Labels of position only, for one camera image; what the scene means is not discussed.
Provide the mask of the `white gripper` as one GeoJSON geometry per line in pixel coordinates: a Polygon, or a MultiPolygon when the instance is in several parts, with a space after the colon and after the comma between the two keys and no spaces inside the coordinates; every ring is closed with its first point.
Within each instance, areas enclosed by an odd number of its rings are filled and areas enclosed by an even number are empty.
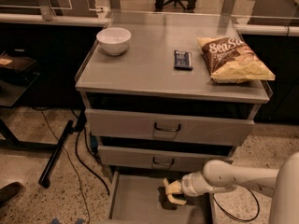
{"type": "Polygon", "coordinates": [[[167,178],[164,179],[165,194],[170,203],[176,205],[185,205],[185,199],[176,198],[173,194],[181,194],[182,192],[190,197],[197,197],[206,193],[211,193],[214,188],[209,185],[202,172],[190,173],[181,178],[179,181],[169,182],[167,178]]]}

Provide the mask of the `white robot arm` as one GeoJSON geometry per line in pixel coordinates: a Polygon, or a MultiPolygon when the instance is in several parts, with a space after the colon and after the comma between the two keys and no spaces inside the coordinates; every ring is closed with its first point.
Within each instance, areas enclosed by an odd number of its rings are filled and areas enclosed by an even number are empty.
{"type": "Polygon", "coordinates": [[[200,171],[179,180],[169,182],[165,178],[164,186],[167,199],[178,205],[187,201],[175,195],[198,197],[240,186],[272,199],[269,224],[299,224],[299,153],[292,154],[279,169],[240,167],[211,160],[200,171]]]}

